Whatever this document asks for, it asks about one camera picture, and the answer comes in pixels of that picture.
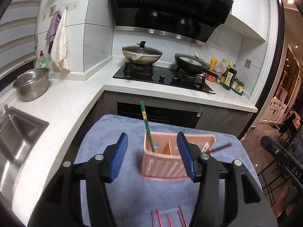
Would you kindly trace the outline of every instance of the doorway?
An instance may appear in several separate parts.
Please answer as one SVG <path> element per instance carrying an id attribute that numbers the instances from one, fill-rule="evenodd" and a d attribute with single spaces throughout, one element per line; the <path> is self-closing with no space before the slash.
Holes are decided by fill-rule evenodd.
<path id="1" fill-rule="evenodd" d="M 297 109 L 301 110 L 303 104 L 303 87 L 301 84 L 303 76 L 303 29 L 301 25 L 303 24 L 303 18 L 296 6 L 289 3 L 288 0 L 282 1 L 282 7 L 285 17 L 285 30 L 283 49 L 276 75 L 278 85 L 271 91 L 272 94 L 269 96 L 271 101 L 266 107 L 263 107 L 266 110 L 262 117 L 259 117 L 255 129 L 249 130 L 242 141 L 257 174 L 270 165 L 264 174 L 259 176 L 264 188 L 263 192 L 270 205 L 277 202 L 289 181 L 283 175 L 279 166 L 275 162 L 272 163 L 274 158 L 261 147 L 260 139 L 263 136 L 269 136 L 277 143 L 287 145 L 287 141 L 300 127 L 300 122 L 298 122 L 297 127 L 296 121 L 299 121 L 298 119 L 294 119 L 294 122 L 288 122 L 289 128 L 282 133 L 279 132 L 280 125 L 290 117 L 296 106 Z M 275 181 L 271 188 L 275 190 L 269 193 L 266 184 L 273 180 Z"/>

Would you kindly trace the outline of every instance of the range hood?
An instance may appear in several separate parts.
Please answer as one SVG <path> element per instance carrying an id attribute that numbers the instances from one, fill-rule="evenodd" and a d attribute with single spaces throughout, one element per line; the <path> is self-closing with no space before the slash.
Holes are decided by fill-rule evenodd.
<path id="1" fill-rule="evenodd" d="M 204 45 L 226 21 L 232 0 L 111 0 L 115 29 L 154 33 Z"/>

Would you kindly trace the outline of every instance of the floor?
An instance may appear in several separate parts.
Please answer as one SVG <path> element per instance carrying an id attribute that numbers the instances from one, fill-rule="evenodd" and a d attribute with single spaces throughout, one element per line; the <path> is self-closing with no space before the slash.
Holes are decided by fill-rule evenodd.
<path id="1" fill-rule="evenodd" d="M 273 156 L 271 156 L 264 148 L 260 145 L 260 140 L 263 136 L 269 136 L 275 141 L 279 142 L 283 145 L 284 141 L 287 139 L 287 135 L 284 134 L 282 137 L 279 138 L 280 133 L 278 130 L 272 128 L 270 125 L 267 124 L 258 124 L 256 129 L 253 131 L 248 131 L 246 133 L 246 137 L 244 141 L 242 141 L 243 147 L 245 148 L 251 162 L 254 165 L 254 168 L 257 174 L 262 171 L 270 162 L 274 160 Z M 264 173 L 263 176 L 267 183 L 271 182 L 272 180 L 276 179 L 282 172 L 280 171 L 279 167 L 277 167 L 276 163 L 273 163 Z M 265 181 L 262 175 L 259 176 L 259 180 L 262 187 L 265 187 Z M 271 189 L 273 190 L 279 184 L 285 181 L 285 176 L 281 176 L 277 179 L 272 185 Z M 272 205 L 276 203 L 279 196 L 281 195 L 282 190 L 284 189 L 285 185 L 277 187 L 273 191 L 273 199 L 272 196 L 269 196 L 267 193 L 267 189 L 263 190 L 263 193 L 266 195 L 266 199 Z"/>

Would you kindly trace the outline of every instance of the chopstick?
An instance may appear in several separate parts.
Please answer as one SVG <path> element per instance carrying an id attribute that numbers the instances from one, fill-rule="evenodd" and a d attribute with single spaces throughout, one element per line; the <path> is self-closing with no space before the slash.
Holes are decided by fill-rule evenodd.
<path id="1" fill-rule="evenodd" d="M 160 227 L 163 227 L 162 220 L 161 220 L 161 215 L 160 215 L 160 211 L 159 211 L 158 208 L 156 209 L 156 213 L 157 213 L 157 215 L 158 215 L 159 225 L 160 225 Z"/>
<path id="2" fill-rule="evenodd" d="M 152 216 L 152 218 L 151 218 L 152 227 L 155 227 L 155 218 L 154 218 L 154 212 L 153 211 L 151 211 L 151 216 Z"/>
<path id="3" fill-rule="evenodd" d="M 187 222 L 186 222 L 186 219 L 185 219 L 184 214 L 183 214 L 183 211 L 182 211 L 182 209 L 181 209 L 181 206 L 179 205 L 178 207 L 179 207 L 179 209 L 180 209 L 181 216 L 182 216 L 182 218 L 183 218 L 183 220 L 184 220 L 185 227 L 188 227 Z"/>
<path id="4" fill-rule="evenodd" d="M 168 220 L 169 220 L 169 227 L 173 227 L 173 226 L 172 226 L 172 220 L 170 219 L 169 214 L 167 215 L 167 218 L 168 218 Z"/>
<path id="5" fill-rule="evenodd" d="M 219 151 L 219 150 L 224 149 L 224 148 L 229 147 L 229 146 L 231 146 L 231 143 L 227 143 L 227 144 L 225 144 L 225 145 L 223 145 L 223 146 L 221 146 L 221 147 L 219 147 L 219 148 L 216 148 L 216 149 L 214 149 L 214 150 L 212 150 L 212 151 L 209 151 L 209 152 L 206 152 L 206 153 L 207 153 L 207 154 L 210 154 L 210 153 Z"/>
<path id="6" fill-rule="evenodd" d="M 182 216 L 181 216 L 181 213 L 180 213 L 179 210 L 178 210 L 178 215 L 179 215 L 179 219 L 180 219 L 180 222 L 181 222 L 181 226 L 184 227 Z"/>
<path id="7" fill-rule="evenodd" d="M 148 125 L 148 120 L 147 120 L 147 115 L 146 115 L 146 111 L 145 111 L 145 106 L 144 106 L 144 102 L 143 101 L 140 101 L 140 106 L 141 106 L 141 111 L 142 111 L 142 116 L 143 116 L 143 120 L 144 120 L 144 123 L 145 123 L 145 127 L 146 127 L 146 134 L 149 138 L 149 143 L 151 145 L 151 150 L 153 152 L 155 152 L 155 149 L 154 149 L 154 144 L 152 142 L 152 136 L 151 136 L 151 131 L 149 129 L 149 125 Z"/>

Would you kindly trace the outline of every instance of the gas stove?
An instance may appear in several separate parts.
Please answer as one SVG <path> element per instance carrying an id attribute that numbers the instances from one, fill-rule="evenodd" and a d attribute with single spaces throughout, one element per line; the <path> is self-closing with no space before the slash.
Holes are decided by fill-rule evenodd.
<path id="1" fill-rule="evenodd" d="M 125 64 L 115 73 L 113 78 L 171 85 L 215 94 L 215 92 L 205 83 L 204 76 L 187 74 L 179 67 L 177 69 L 171 69 L 161 66 L 125 62 Z"/>

